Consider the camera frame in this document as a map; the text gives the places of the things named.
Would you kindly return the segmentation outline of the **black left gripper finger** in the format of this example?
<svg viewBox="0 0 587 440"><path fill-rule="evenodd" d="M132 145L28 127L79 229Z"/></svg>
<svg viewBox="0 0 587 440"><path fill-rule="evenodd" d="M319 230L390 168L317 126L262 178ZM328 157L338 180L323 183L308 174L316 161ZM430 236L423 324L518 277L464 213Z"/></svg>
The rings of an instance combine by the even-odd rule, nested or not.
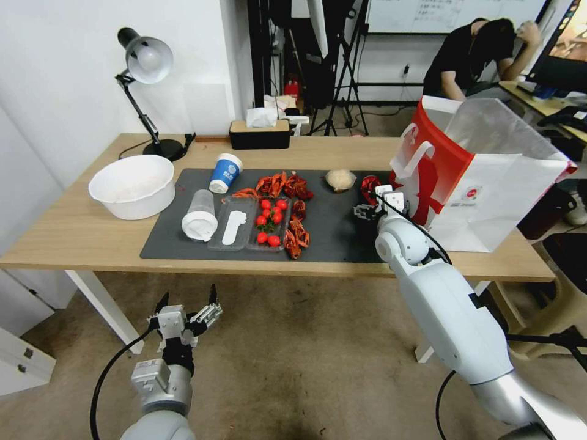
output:
<svg viewBox="0 0 587 440"><path fill-rule="evenodd" d="M149 328L159 328L158 315L169 304L169 292L167 291L157 302L154 312L149 316Z"/></svg>
<svg viewBox="0 0 587 440"><path fill-rule="evenodd" d="M208 304L192 317L192 324L197 325L199 328L211 328L222 313L223 309L218 301L216 284L212 284Z"/></svg>

